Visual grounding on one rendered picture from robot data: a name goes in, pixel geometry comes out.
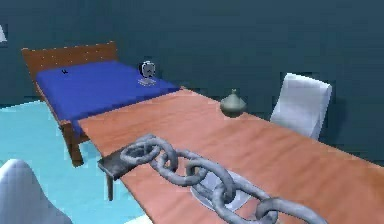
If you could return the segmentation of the reddish brown dining table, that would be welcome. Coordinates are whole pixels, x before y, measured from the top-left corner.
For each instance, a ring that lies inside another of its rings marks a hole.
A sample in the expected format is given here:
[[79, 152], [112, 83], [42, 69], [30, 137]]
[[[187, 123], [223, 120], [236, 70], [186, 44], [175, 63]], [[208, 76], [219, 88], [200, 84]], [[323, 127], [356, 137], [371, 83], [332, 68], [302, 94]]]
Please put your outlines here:
[[253, 115], [179, 90], [83, 119], [106, 156], [152, 133], [236, 172], [271, 196], [310, 207], [329, 224], [384, 224], [384, 168]]

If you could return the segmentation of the grey green round vase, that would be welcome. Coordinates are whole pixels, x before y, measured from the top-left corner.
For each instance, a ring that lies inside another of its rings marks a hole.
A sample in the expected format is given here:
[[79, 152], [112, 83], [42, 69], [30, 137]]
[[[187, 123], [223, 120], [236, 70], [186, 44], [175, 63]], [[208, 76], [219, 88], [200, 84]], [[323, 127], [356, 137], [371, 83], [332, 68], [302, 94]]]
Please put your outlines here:
[[221, 112], [229, 118], [236, 118], [245, 112], [246, 103], [237, 95], [237, 90], [233, 89], [231, 93], [220, 101]]

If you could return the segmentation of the grey alarm clock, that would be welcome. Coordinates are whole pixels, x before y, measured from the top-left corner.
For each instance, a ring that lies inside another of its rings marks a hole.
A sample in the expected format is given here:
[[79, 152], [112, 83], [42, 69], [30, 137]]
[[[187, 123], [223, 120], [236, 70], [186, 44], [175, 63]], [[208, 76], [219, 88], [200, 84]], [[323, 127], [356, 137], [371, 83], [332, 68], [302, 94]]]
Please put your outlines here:
[[141, 74], [142, 78], [139, 79], [138, 82], [143, 86], [154, 85], [156, 81], [153, 80], [152, 77], [155, 75], [155, 72], [155, 64], [151, 61], [144, 61], [139, 66], [139, 73]]

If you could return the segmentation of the pale grey plate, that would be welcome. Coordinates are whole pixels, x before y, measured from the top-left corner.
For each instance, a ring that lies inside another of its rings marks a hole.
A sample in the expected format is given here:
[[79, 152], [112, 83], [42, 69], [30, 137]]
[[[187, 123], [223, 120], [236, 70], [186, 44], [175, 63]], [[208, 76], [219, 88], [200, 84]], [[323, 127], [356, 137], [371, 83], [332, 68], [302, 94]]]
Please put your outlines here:
[[[231, 175], [234, 181], [246, 182], [246, 179], [238, 175], [237, 173], [230, 171], [229, 174]], [[201, 182], [203, 186], [207, 187], [211, 191], [213, 191], [215, 187], [220, 183], [221, 183], [221, 180], [212, 172], [209, 172]], [[213, 206], [210, 200], [203, 197], [194, 188], [190, 188], [190, 192], [192, 193], [194, 198], [198, 200], [202, 205], [204, 205], [210, 210], [213, 210]], [[230, 211], [234, 212], [239, 208], [241, 208], [250, 198], [251, 196], [248, 195], [247, 193], [242, 192], [241, 190], [237, 190], [236, 197], [234, 198], [234, 200], [231, 203], [226, 204], [225, 207]]]

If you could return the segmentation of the dark grey stool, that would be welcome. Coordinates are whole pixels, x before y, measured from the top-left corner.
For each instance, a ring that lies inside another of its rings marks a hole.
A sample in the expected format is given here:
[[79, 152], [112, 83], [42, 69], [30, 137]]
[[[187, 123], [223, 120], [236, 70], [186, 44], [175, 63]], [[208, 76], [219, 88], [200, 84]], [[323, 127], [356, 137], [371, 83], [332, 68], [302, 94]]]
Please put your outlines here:
[[97, 164], [98, 167], [106, 175], [107, 195], [108, 200], [113, 200], [113, 182], [120, 179], [126, 173], [134, 169], [133, 165], [129, 165], [120, 158], [122, 149], [111, 153], [108, 156], [101, 158]]

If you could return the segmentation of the brown bed with blue cover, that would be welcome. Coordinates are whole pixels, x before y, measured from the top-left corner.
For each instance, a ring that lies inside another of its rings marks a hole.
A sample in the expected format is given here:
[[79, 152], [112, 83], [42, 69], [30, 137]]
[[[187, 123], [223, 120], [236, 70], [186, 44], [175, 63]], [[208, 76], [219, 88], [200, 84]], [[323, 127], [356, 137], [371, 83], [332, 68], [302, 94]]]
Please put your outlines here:
[[179, 89], [155, 78], [143, 86], [139, 67], [118, 61], [113, 41], [103, 44], [33, 50], [22, 56], [35, 91], [59, 125], [72, 165], [83, 164], [79, 145], [88, 140], [79, 121]]

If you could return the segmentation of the white chair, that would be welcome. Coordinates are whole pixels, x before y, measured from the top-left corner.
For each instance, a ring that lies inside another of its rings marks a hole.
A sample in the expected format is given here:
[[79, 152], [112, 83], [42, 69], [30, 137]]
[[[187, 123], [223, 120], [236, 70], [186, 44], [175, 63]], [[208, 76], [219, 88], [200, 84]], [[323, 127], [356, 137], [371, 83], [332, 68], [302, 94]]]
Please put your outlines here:
[[287, 73], [270, 121], [318, 140], [331, 94], [331, 84]]
[[10, 159], [0, 168], [0, 224], [73, 224], [45, 195], [31, 167]]

